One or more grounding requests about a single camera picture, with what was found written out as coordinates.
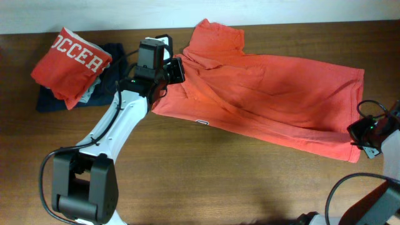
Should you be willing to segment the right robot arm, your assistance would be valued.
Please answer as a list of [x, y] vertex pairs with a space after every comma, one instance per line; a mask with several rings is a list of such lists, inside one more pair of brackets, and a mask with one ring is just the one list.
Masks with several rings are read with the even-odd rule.
[[[340, 179], [331, 189], [324, 208], [324, 214], [310, 212], [300, 215], [295, 224], [300, 225], [373, 225], [387, 224], [393, 217], [399, 217], [399, 101], [390, 109], [373, 100], [361, 101], [378, 105], [383, 113], [378, 116], [365, 115], [359, 109], [361, 119], [347, 127], [352, 145], [364, 151], [369, 159], [384, 157], [383, 174], [357, 172]], [[382, 184], [352, 205], [341, 217], [330, 217], [329, 207], [334, 193], [345, 181], [352, 178], [380, 179]]]

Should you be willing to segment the orange t-shirt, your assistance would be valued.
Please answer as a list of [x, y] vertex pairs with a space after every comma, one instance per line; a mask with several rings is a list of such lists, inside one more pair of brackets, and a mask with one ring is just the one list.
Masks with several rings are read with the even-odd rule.
[[153, 113], [355, 163], [364, 70], [299, 57], [246, 54], [244, 31], [207, 19], [180, 54], [185, 81]]

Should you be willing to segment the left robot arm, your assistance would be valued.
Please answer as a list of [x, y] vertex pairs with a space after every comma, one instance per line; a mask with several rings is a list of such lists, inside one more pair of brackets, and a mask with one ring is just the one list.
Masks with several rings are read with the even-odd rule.
[[136, 125], [168, 92], [185, 80], [167, 34], [141, 40], [137, 62], [116, 81], [109, 109], [77, 145], [50, 152], [42, 161], [39, 194], [43, 208], [66, 224], [123, 224], [116, 211], [115, 163]]

